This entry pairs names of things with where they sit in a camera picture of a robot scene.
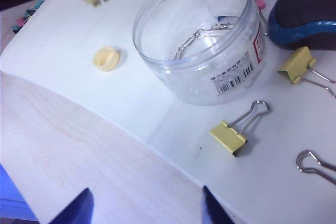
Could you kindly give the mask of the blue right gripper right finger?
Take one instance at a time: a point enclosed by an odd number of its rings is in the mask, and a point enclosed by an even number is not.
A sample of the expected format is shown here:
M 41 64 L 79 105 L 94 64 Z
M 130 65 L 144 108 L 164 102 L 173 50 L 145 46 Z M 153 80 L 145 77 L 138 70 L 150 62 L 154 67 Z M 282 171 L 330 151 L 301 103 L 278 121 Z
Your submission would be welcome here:
M 220 205 L 207 186 L 202 188 L 202 223 L 231 223 L 230 216 Z

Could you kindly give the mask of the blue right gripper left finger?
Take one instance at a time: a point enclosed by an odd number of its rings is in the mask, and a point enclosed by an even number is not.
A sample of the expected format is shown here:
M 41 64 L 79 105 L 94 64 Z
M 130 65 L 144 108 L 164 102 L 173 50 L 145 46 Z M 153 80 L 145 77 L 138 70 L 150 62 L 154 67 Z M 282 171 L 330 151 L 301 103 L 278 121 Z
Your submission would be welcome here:
M 93 194 L 89 188 L 85 188 L 50 223 L 91 223 L 93 209 Z

